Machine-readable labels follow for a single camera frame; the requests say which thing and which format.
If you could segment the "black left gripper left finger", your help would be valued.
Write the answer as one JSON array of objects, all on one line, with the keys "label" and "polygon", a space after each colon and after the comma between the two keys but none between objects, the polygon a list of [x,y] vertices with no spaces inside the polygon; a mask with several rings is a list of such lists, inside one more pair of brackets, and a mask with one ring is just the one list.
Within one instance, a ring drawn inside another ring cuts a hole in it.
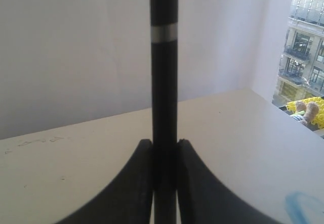
[{"label": "black left gripper left finger", "polygon": [[143,139],[95,198],[58,223],[150,223],[153,197],[152,142]]}]

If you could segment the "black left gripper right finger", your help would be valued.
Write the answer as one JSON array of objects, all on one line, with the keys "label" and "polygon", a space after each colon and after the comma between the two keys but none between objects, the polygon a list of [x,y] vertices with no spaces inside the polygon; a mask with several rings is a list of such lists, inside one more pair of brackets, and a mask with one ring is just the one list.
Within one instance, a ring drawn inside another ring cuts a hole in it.
[{"label": "black left gripper right finger", "polygon": [[177,146],[176,177],[182,223],[272,223],[223,185],[185,139]]}]

